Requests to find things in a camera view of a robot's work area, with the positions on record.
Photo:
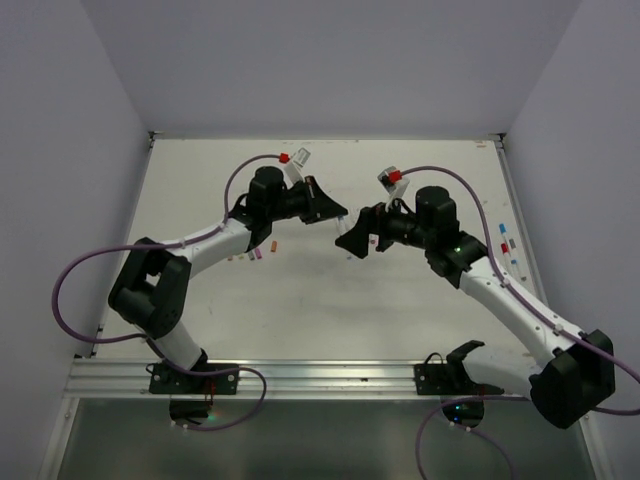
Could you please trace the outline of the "white pen red cap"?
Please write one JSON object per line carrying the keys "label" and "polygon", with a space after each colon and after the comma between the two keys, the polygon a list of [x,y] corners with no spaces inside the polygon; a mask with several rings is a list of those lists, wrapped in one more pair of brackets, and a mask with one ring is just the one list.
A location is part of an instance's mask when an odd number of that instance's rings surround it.
{"label": "white pen red cap", "polygon": [[502,243],[500,244],[500,248],[501,248],[501,251],[502,251],[503,257],[504,257],[504,259],[505,259],[505,262],[506,262],[507,264],[511,265],[511,264],[512,264],[512,261],[513,261],[513,258],[512,258],[511,251],[510,251],[510,249],[509,249],[509,247],[508,247],[507,243],[506,243],[506,242],[502,242]]}

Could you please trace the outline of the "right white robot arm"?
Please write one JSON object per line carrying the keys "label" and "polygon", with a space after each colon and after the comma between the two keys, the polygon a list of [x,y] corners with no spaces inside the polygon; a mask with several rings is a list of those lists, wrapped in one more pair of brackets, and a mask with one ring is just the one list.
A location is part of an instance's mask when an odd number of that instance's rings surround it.
{"label": "right white robot arm", "polygon": [[395,243],[423,251],[440,277],[484,306],[526,347],[531,357],[498,366],[497,355],[469,342],[448,355],[445,379],[468,392],[477,384],[500,387],[532,401],[553,426],[566,429],[615,391],[613,343],[602,331],[584,332],[555,315],[499,267],[485,244],[460,228],[449,192],[427,186],[415,195],[415,210],[404,213],[396,199],[364,207],[355,225],[335,241],[353,256]]}

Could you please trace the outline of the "white pen blue cap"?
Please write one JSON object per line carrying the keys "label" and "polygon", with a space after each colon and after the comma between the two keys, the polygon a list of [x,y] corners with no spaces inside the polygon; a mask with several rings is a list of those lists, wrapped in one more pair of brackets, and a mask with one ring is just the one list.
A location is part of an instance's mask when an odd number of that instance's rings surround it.
{"label": "white pen blue cap", "polygon": [[512,244],[510,243],[510,237],[508,235],[508,231],[504,223],[499,224],[499,232],[502,238],[501,250],[502,250],[503,256],[509,263],[511,275],[514,278],[519,278],[520,277],[519,264],[516,256],[513,253]]}

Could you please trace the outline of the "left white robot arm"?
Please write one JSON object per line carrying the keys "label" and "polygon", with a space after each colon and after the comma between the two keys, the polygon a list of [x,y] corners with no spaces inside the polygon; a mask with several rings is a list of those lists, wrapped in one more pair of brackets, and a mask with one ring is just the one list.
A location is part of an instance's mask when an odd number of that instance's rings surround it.
{"label": "left white robot arm", "polygon": [[298,218],[309,225],[346,214],[314,177],[301,177],[287,186],[280,169],[261,167],[213,235],[198,232],[171,248],[149,238],[138,240],[109,293],[108,305],[175,366],[175,384],[185,392],[197,392],[207,383],[208,369],[202,363],[204,350],[181,320],[190,280],[258,247],[276,221]]}

